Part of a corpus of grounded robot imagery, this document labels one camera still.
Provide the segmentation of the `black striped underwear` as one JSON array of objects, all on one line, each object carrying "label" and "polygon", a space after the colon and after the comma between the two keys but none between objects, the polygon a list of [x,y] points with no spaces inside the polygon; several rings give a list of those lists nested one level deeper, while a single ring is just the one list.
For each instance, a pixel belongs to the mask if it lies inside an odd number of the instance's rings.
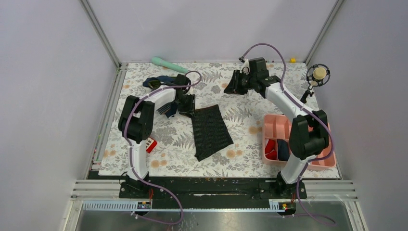
[{"label": "black striped underwear", "polygon": [[195,157],[200,162],[233,144],[219,105],[197,109],[191,119]]}]

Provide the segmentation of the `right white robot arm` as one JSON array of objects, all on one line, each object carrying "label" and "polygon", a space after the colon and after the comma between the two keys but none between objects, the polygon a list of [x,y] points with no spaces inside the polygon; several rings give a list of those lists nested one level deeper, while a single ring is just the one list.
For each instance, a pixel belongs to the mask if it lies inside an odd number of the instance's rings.
[{"label": "right white robot arm", "polygon": [[290,120],[289,148],[291,155],[277,179],[276,192],[288,198],[295,192],[294,183],[301,179],[308,163],[329,146],[327,115],[312,111],[284,86],[283,78],[269,74],[264,58],[240,58],[242,66],[234,70],[224,89],[226,94],[247,94],[249,90],[271,101]]}]

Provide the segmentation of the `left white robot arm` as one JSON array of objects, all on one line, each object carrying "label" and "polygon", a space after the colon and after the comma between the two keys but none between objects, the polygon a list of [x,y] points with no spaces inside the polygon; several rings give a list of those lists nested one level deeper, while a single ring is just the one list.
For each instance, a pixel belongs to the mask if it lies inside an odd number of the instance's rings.
[{"label": "left white robot arm", "polygon": [[175,103],[179,114],[195,117],[195,95],[187,92],[192,86],[189,78],[179,74],[145,96],[126,98],[118,129],[130,145],[127,175],[134,180],[130,190],[138,198],[149,193],[149,185],[143,180],[148,176],[146,143],[153,130],[154,114],[166,104]]}]

